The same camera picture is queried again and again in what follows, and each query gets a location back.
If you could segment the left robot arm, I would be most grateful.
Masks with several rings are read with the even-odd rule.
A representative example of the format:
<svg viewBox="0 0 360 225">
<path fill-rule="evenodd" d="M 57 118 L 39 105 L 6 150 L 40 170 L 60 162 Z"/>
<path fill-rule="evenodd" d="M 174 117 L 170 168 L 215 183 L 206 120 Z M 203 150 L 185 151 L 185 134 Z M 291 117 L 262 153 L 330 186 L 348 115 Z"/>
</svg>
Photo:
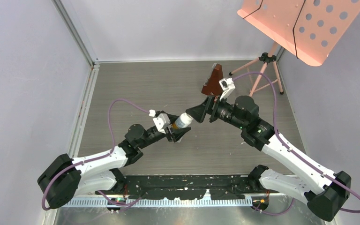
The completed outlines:
<svg viewBox="0 0 360 225">
<path fill-rule="evenodd" d="M 44 210 L 57 209 L 73 197 L 95 191 L 120 194 L 125 188 L 125 179 L 120 168 L 134 164 L 142 156 L 142 149 L 162 139 L 179 142 L 188 132 L 193 118 L 183 113 L 180 116 L 164 111 L 151 111 L 154 125 L 145 129 L 141 124 L 131 125 L 125 139 L 111 149 L 85 156 L 71 158 L 61 154 L 39 176 L 37 183 L 43 192 Z"/>
</svg>

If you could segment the white vitamin pill bottle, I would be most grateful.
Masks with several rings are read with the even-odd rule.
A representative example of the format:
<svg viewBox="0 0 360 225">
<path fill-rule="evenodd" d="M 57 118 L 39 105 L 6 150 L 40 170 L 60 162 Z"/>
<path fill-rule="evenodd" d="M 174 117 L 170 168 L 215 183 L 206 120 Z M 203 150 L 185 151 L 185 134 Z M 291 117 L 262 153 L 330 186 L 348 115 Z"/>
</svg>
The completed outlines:
<svg viewBox="0 0 360 225">
<path fill-rule="evenodd" d="M 172 124 L 174 129 L 181 129 L 188 127 L 193 121 L 193 118 L 188 115 L 186 112 L 182 113 Z"/>
</svg>

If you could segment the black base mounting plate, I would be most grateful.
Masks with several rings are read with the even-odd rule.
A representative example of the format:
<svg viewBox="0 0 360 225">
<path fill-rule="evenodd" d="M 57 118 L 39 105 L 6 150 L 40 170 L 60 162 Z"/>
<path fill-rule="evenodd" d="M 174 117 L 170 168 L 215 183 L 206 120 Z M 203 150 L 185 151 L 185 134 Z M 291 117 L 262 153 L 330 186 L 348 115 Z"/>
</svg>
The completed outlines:
<svg viewBox="0 0 360 225">
<path fill-rule="evenodd" d="M 263 194 L 268 190 L 242 175 L 127 175 L 105 195 L 127 195 L 131 199 L 200 200 L 210 194 L 212 200 L 238 200 L 245 194 Z"/>
</svg>

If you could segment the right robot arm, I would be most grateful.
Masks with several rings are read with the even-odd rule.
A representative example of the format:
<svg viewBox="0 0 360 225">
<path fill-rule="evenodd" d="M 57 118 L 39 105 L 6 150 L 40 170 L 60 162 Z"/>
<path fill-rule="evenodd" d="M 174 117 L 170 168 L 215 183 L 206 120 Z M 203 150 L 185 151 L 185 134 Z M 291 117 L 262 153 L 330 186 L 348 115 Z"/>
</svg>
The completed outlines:
<svg viewBox="0 0 360 225">
<path fill-rule="evenodd" d="M 273 157 L 296 176 L 279 174 L 258 165 L 249 175 L 249 187 L 254 192 L 264 189 L 286 194 L 307 205 L 312 213 L 325 221 L 332 221 L 349 198 L 351 176 L 344 171 L 334 172 L 312 160 L 268 122 L 259 117 L 259 106 L 250 96 L 239 96 L 229 104 L 215 96 L 207 96 L 203 103 L 186 113 L 202 123 L 210 115 L 210 122 L 220 119 L 241 130 L 244 141 Z"/>
</svg>

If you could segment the brown wooden metronome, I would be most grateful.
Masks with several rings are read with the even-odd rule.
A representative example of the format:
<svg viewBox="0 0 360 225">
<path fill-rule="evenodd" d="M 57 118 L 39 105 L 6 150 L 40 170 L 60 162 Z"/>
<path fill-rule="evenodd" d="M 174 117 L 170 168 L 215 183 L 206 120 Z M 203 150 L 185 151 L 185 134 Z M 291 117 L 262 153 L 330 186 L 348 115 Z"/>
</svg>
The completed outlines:
<svg viewBox="0 0 360 225">
<path fill-rule="evenodd" d="M 214 63 L 212 66 L 212 72 L 210 76 L 205 81 L 201 93 L 204 95 L 221 95 L 223 93 L 223 90 L 220 86 L 219 81 L 223 79 L 223 70 L 222 65 L 218 63 Z"/>
</svg>

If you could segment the pink music stand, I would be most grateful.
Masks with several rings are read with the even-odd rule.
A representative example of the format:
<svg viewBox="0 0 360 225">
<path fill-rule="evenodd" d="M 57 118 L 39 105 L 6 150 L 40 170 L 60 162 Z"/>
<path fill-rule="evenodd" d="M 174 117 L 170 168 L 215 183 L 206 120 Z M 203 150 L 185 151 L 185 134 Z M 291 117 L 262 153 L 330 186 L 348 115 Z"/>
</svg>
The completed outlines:
<svg viewBox="0 0 360 225">
<path fill-rule="evenodd" d="M 245 0 L 237 14 L 309 66 L 322 65 L 360 0 Z"/>
</svg>

